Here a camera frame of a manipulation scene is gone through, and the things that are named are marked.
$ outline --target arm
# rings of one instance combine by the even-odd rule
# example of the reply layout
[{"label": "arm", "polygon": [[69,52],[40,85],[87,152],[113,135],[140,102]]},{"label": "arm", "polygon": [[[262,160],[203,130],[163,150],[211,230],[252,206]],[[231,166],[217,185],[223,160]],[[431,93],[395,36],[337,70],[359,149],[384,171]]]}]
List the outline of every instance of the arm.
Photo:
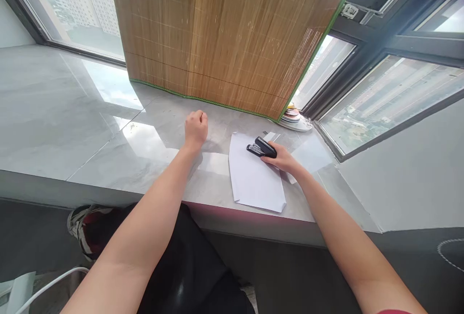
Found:
[{"label": "arm", "polygon": [[136,313],[174,230],[187,176],[208,134],[198,110],[185,121],[185,144],[119,226],[62,313]]},{"label": "arm", "polygon": [[363,314],[397,309],[411,314],[426,311],[393,267],[343,208],[285,149],[270,142],[277,158],[261,157],[289,172],[300,184],[327,247],[353,291]]}]

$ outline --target green trim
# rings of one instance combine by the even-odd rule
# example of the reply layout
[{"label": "green trim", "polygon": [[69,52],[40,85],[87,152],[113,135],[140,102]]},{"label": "green trim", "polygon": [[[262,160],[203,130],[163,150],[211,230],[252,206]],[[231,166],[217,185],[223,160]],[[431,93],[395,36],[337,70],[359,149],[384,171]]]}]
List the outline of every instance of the green trim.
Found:
[{"label": "green trim", "polygon": [[276,119],[274,119],[274,118],[270,118],[269,116],[266,116],[266,115],[263,115],[263,114],[258,114],[258,113],[254,113],[254,112],[252,112],[252,111],[247,111],[247,110],[239,109],[239,108],[236,108],[236,107],[233,107],[233,106],[224,105],[224,104],[221,104],[221,103],[218,103],[218,102],[215,102],[215,101],[210,101],[210,100],[206,100],[206,99],[202,99],[202,98],[198,98],[198,97],[187,96],[187,95],[184,95],[184,94],[180,94],[180,93],[174,92],[173,90],[170,90],[170,89],[167,89],[167,88],[164,88],[164,87],[160,87],[160,86],[157,86],[157,85],[154,85],[154,84],[151,84],[151,83],[142,81],[142,80],[133,79],[133,78],[130,78],[129,80],[131,80],[132,82],[137,82],[137,83],[141,83],[141,84],[144,84],[144,85],[147,85],[147,86],[150,86],[150,87],[154,87],[154,88],[157,88],[157,89],[161,89],[161,90],[163,90],[163,91],[165,91],[165,92],[168,92],[168,93],[177,95],[178,97],[187,98],[187,99],[195,99],[195,100],[199,100],[199,101],[204,101],[204,102],[207,102],[207,103],[210,103],[210,104],[214,104],[214,105],[226,107],[226,108],[228,108],[228,109],[232,109],[232,110],[236,110],[236,111],[245,112],[245,113],[247,113],[247,114],[253,114],[253,115],[256,115],[256,116],[259,116],[259,117],[264,117],[264,118],[267,118],[267,119],[269,119],[269,120],[271,120],[271,121],[273,121],[273,122],[275,122],[275,123],[278,123],[278,122],[279,122],[278,120],[276,120]]},{"label": "green trim", "polygon": [[308,61],[308,64],[306,65],[306,67],[305,67],[305,69],[304,69],[304,71],[303,71],[303,73],[302,73],[300,79],[298,80],[298,83],[296,84],[295,89],[294,89],[293,92],[290,94],[290,97],[289,97],[289,99],[287,100],[287,104],[285,104],[284,109],[282,110],[282,113],[281,113],[280,116],[279,116],[279,119],[278,119],[279,121],[280,121],[280,119],[282,118],[283,114],[285,113],[285,110],[287,109],[288,104],[290,104],[291,99],[292,99],[293,96],[295,95],[295,92],[296,92],[296,90],[298,89],[298,87],[299,87],[301,81],[303,80],[303,78],[305,77],[306,73],[308,72],[309,67],[311,66],[311,63],[313,62],[313,60],[314,60],[314,58],[315,58],[315,56],[316,56],[316,53],[318,52],[320,46],[322,45],[322,42],[324,41],[324,39],[325,39],[325,37],[327,36],[327,34],[329,33],[330,29],[331,29],[332,26],[334,25],[335,20],[336,20],[337,17],[338,17],[338,14],[340,13],[340,11],[342,10],[343,5],[345,4],[345,1],[346,1],[346,0],[341,0],[341,1],[340,1],[339,5],[338,5],[338,7],[337,7],[337,10],[336,10],[335,13],[333,14],[333,16],[332,16],[332,18],[331,18],[331,20],[330,20],[330,22],[329,22],[329,25],[327,26],[326,30],[324,31],[323,35],[321,36],[321,38],[320,38],[320,40],[319,40],[319,43],[318,43],[318,45],[316,46],[316,49],[313,51],[313,55],[312,55],[311,59]]}]

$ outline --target bamboo blind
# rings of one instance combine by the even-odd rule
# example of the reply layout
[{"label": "bamboo blind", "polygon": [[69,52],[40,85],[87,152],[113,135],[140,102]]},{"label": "bamboo blind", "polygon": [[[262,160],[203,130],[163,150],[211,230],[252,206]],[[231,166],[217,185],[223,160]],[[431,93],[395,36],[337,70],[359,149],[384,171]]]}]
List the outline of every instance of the bamboo blind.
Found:
[{"label": "bamboo blind", "polygon": [[115,0],[129,77],[279,119],[341,0]]}]

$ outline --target gray marble surface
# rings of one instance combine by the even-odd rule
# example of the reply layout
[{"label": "gray marble surface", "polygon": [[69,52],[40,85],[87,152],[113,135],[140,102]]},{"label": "gray marble surface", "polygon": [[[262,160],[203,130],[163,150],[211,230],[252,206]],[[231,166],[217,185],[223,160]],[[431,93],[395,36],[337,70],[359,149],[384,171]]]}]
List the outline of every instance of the gray marble surface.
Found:
[{"label": "gray marble surface", "polygon": [[[281,214],[233,201],[231,134],[274,132],[281,134],[278,143],[303,153],[302,161],[320,155],[311,151],[327,151],[333,162],[314,177],[364,230],[379,232],[315,130],[295,132],[258,116],[130,83],[122,68],[42,46],[1,49],[0,65],[2,170],[143,194],[182,146],[186,116],[202,109],[209,116],[208,138],[190,173],[185,201],[314,222],[301,188],[285,173],[287,205]],[[308,146],[314,142],[320,143],[317,149]]]}]

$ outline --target sneaker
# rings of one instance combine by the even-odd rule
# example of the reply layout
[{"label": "sneaker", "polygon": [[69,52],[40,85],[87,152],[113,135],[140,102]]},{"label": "sneaker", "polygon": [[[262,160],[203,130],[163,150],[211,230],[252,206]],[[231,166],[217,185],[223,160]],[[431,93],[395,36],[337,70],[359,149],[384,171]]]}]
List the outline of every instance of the sneaker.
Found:
[{"label": "sneaker", "polygon": [[82,253],[90,262],[97,259],[97,248],[86,240],[86,224],[100,218],[102,214],[108,214],[113,208],[100,205],[82,205],[70,212],[68,216],[68,232],[79,241]]}]

